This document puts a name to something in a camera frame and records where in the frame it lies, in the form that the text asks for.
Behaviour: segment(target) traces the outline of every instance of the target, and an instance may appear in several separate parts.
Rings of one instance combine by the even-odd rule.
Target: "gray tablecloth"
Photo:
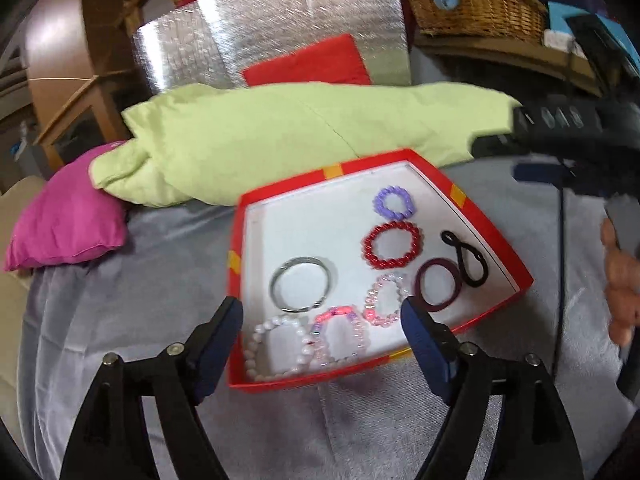
[[[446,170],[503,232],[536,282],[521,300],[462,338],[489,354],[540,355],[550,366],[558,310],[556,190],[518,184],[512,161]],[[567,308],[558,389],[590,478],[634,407],[617,391],[618,349],[607,337],[598,226],[602,202],[567,201]],[[36,273],[19,362],[20,421],[28,458],[56,478],[74,418],[100,359],[158,354],[212,316],[225,296],[234,210],[190,202],[139,208],[126,247],[82,266]],[[482,478],[500,399],[488,413],[470,479]],[[174,478],[152,402],[145,405],[162,478]],[[413,358],[354,376],[266,394],[221,381],[198,413],[231,479],[411,479],[446,413]]]

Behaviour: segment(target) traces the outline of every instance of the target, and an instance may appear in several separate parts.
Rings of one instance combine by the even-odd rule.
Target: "wooden shelf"
[[[510,64],[564,79],[567,54],[561,50],[507,38],[432,38],[416,34],[415,46],[425,54],[463,56]],[[571,82],[591,94],[600,95],[595,76],[587,60],[572,56]]]

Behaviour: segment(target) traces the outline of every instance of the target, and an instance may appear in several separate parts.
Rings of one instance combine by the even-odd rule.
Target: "dark red bangle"
[[[385,231],[391,229],[400,229],[411,233],[411,250],[401,258],[392,258],[390,260],[381,260],[373,253],[373,240]],[[374,269],[394,269],[395,267],[406,267],[409,262],[415,260],[422,251],[422,232],[416,224],[405,221],[393,220],[386,224],[375,226],[366,238],[362,241],[362,253],[364,259]]]
[[[440,266],[447,269],[453,276],[454,281],[453,294],[451,297],[436,305],[428,303],[422,295],[422,277],[424,276],[424,273],[427,272],[427,269],[433,266]],[[460,290],[462,290],[462,278],[460,277],[460,272],[456,267],[456,264],[446,258],[433,258],[432,260],[424,262],[420,269],[418,269],[418,274],[415,275],[414,296],[418,299],[418,304],[423,306],[427,312],[438,312],[443,308],[448,307],[460,295]]]

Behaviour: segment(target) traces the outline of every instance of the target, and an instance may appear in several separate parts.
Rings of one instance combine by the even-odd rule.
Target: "tray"
[[[423,249],[402,269],[375,270],[362,258],[362,239],[374,226],[387,222],[372,206],[374,197],[387,186],[400,186],[411,194],[416,213],[408,221],[421,228]],[[332,276],[326,302],[300,315],[305,326],[334,305],[353,305],[354,310],[362,313],[367,292],[380,274],[405,274],[405,282],[413,288],[414,276],[426,260],[444,257],[455,262],[455,249],[440,239],[444,229],[480,249],[490,272],[484,285],[479,288],[464,285],[452,305],[434,313],[437,322],[446,323],[454,332],[464,330],[522,295],[533,283],[522,261],[489,219],[460,188],[412,150],[336,164],[243,195],[228,254],[228,293],[244,305],[242,334],[229,361],[229,385],[249,392],[291,388],[352,374],[408,355],[410,349],[400,322],[382,328],[361,319],[370,345],[356,362],[329,371],[312,362],[306,375],[254,382],[244,371],[243,345],[257,324],[284,314],[271,301],[269,283],[276,269],[290,258],[318,258],[329,267]],[[408,234],[401,232],[385,233],[379,240],[376,251],[387,258],[400,256],[410,243]],[[471,274],[479,275],[479,265],[476,268],[467,262]],[[290,305],[303,306],[321,295],[324,285],[321,269],[300,266],[287,271],[285,276],[282,297],[287,291]],[[431,303],[443,300],[452,289],[452,278],[438,267],[428,271],[423,283],[422,290],[430,294]],[[398,307],[392,303],[394,295],[390,285],[381,290],[380,314]],[[337,320],[326,327],[332,355],[337,358],[351,352],[353,338],[349,337],[349,330],[348,323]],[[300,338],[290,326],[272,330],[266,337],[268,341],[260,345],[256,359],[258,372],[282,373],[299,354]]]

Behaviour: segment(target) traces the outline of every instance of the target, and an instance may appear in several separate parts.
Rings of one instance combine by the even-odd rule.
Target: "human hand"
[[[640,262],[616,245],[616,231],[608,218],[602,222],[600,239],[607,251],[604,269],[607,277],[605,297],[611,323],[609,337],[620,345],[631,343],[632,328],[640,326]]]

